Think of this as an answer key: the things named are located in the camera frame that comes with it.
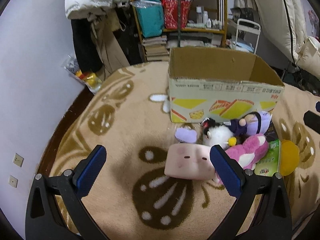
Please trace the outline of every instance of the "yellow pom-pom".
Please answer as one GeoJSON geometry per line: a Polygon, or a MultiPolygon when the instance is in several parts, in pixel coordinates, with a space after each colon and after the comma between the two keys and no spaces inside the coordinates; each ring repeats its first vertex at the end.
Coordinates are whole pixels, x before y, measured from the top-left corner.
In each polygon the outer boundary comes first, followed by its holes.
{"type": "Polygon", "coordinates": [[[229,140],[228,140],[228,144],[230,147],[232,146],[235,146],[237,143],[237,138],[236,137],[231,137],[229,140]]]}
{"type": "Polygon", "coordinates": [[[299,148],[292,141],[284,140],[281,142],[281,163],[280,173],[288,176],[299,165],[299,148]]]}

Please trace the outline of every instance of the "teal bag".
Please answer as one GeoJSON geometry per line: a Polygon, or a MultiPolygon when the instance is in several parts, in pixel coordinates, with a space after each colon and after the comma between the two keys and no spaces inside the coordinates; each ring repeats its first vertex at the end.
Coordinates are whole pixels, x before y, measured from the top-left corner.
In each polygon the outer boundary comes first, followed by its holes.
{"type": "Polygon", "coordinates": [[[137,7],[138,20],[145,38],[160,36],[164,28],[163,7],[160,0],[146,0],[146,8],[137,7]]]}

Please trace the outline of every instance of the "red bag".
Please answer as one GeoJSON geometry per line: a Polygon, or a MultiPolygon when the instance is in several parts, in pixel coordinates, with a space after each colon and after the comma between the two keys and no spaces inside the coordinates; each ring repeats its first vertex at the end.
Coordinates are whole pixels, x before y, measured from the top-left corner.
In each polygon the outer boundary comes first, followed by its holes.
{"type": "MultiPolygon", "coordinates": [[[[188,22],[188,14],[191,2],[181,0],[181,28],[185,28],[188,22]]],[[[178,29],[178,0],[162,0],[164,9],[164,25],[168,30],[178,29]]]]}

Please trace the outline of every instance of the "electrical socket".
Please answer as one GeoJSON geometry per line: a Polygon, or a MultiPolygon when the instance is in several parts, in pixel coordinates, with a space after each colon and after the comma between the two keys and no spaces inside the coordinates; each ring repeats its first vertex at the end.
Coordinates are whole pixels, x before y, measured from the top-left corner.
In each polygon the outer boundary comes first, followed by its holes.
{"type": "Polygon", "coordinates": [[[16,164],[17,166],[21,167],[23,160],[24,160],[24,158],[16,153],[13,158],[13,163],[16,164]]]}
{"type": "Polygon", "coordinates": [[[9,184],[12,186],[12,187],[17,187],[18,185],[18,179],[16,179],[14,176],[11,176],[9,177],[9,184]]]}

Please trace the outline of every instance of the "green package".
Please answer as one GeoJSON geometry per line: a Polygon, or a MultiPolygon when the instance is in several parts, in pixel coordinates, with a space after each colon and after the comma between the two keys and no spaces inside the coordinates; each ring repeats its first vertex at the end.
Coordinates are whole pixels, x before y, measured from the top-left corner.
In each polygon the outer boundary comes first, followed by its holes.
{"type": "Polygon", "coordinates": [[[279,172],[281,161],[281,142],[279,139],[269,142],[267,154],[257,163],[254,173],[261,176],[272,177],[279,172]]]}

